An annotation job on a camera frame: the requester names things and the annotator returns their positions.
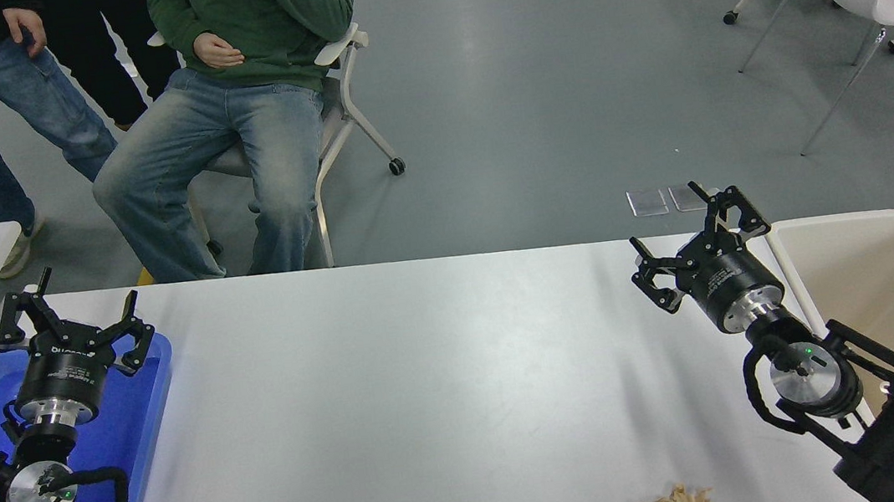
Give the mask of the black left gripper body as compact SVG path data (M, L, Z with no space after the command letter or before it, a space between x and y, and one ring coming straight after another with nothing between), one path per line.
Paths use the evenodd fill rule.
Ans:
M95 334L82 338L31 338L31 359L16 399L21 417L32 417L46 402L75 402L81 411L100 408L107 371L115 361L113 344L100 344Z

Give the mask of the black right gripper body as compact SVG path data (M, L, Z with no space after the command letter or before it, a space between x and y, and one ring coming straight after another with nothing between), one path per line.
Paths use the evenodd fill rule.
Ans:
M743 242L705 249L710 243L694 240L677 251L688 262L678 282L719 331L744 331L760 316L782 310L784 285Z

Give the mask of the seated person's right hand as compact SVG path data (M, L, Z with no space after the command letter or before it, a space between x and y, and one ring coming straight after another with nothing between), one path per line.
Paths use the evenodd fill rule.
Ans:
M232 68L241 65L245 57L226 39L211 32L202 32L193 39L192 51L207 67L215 69Z

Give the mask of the standing person's left hand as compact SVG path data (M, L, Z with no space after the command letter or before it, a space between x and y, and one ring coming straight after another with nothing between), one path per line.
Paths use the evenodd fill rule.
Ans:
M29 59L35 59L46 49L49 37L38 13L30 8L4 8L2 17L11 39L17 46L23 47Z

